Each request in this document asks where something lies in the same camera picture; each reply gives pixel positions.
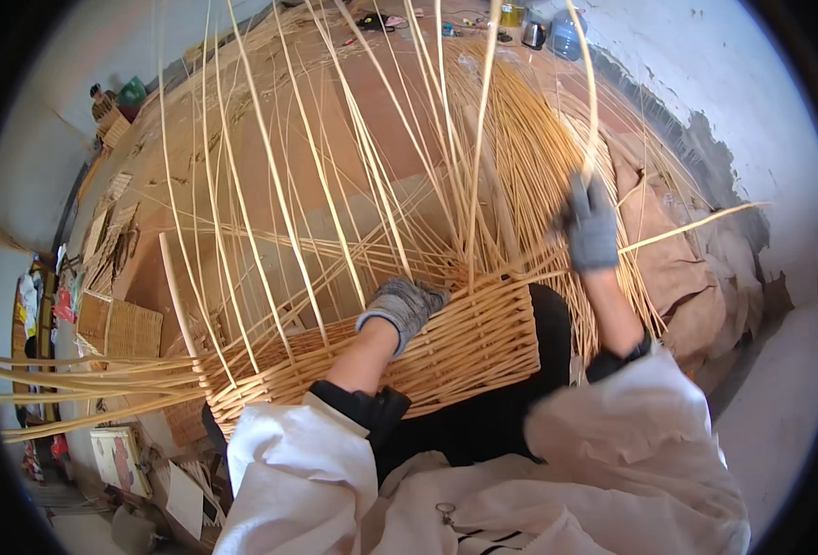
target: hand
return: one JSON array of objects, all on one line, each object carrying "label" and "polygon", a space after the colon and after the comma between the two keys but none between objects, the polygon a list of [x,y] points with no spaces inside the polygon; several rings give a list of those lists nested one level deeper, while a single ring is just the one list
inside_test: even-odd
[{"label": "hand", "polygon": [[566,233],[572,269],[579,274],[615,268],[619,265],[616,247],[616,212],[597,175],[588,190],[578,173],[570,176],[572,190],[559,214],[551,219],[551,231]]},{"label": "hand", "polygon": [[409,340],[428,323],[431,315],[446,306],[449,297],[448,291],[431,288],[420,281],[412,283],[403,276],[390,278],[375,292],[366,311],[357,318],[357,332],[370,318],[389,321],[399,335],[397,349],[393,353],[394,357],[398,357]]}]

